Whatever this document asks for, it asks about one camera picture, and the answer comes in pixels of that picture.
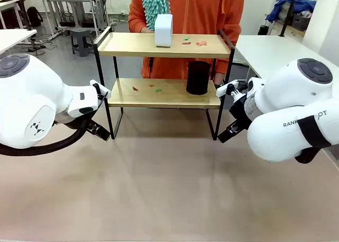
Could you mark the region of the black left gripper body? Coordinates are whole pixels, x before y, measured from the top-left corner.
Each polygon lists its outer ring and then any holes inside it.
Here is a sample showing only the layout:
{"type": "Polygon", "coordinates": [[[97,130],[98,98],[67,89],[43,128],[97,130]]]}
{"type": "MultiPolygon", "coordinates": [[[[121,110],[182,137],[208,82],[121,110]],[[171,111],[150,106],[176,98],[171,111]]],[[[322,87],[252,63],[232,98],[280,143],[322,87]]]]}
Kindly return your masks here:
{"type": "Polygon", "coordinates": [[[73,119],[69,123],[69,128],[71,129],[79,129],[83,126],[83,124],[87,121],[90,121],[92,117],[94,116],[94,112],[89,112],[87,114],[83,114],[82,116],[79,116],[75,119],[73,119]]]}

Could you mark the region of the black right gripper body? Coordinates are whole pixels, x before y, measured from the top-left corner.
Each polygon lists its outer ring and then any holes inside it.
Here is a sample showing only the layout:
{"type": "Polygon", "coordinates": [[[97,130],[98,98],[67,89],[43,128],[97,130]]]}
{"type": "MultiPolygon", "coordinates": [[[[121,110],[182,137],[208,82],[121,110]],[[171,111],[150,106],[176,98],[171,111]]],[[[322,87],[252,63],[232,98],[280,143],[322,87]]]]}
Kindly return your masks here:
{"type": "Polygon", "coordinates": [[[232,107],[229,109],[231,115],[236,119],[231,126],[250,126],[251,120],[245,112],[246,94],[231,93],[234,99],[232,107]]]}

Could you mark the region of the person left hand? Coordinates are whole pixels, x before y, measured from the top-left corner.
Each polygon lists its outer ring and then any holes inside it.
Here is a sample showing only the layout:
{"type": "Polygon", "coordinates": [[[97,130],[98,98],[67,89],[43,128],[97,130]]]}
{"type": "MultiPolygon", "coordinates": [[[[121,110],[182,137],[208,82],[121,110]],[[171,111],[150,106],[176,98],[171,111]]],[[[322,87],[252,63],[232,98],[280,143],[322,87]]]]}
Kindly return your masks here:
{"type": "Polygon", "coordinates": [[[215,88],[219,88],[223,84],[224,77],[225,77],[225,74],[215,73],[215,77],[213,80],[215,88]]]}

